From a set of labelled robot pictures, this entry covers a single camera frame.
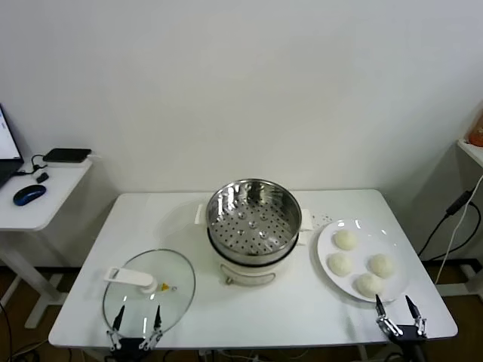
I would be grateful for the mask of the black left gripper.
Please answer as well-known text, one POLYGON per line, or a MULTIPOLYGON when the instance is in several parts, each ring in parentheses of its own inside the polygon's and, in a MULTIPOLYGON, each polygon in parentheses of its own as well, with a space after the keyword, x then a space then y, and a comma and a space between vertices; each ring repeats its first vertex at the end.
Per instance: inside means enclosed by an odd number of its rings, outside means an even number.
POLYGON ((112 327, 106 331, 106 335, 111 342, 110 351, 113 355, 148 355, 162 337, 162 319, 160 313, 161 306, 158 305, 155 313, 153 331, 143 338, 121 338, 119 329, 122 323, 125 306, 123 305, 116 315, 112 327))

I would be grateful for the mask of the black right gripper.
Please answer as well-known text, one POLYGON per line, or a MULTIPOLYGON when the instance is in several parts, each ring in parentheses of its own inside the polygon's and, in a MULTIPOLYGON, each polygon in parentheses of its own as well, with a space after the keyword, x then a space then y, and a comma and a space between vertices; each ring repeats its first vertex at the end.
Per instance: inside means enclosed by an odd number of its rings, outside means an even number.
POLYGON ((386 315, 383 303, 376 294, 377 325, 393 343, 422 343, 426 336, 426 319, 409 296, 405 296, 414 325, 397 325, 386 315))

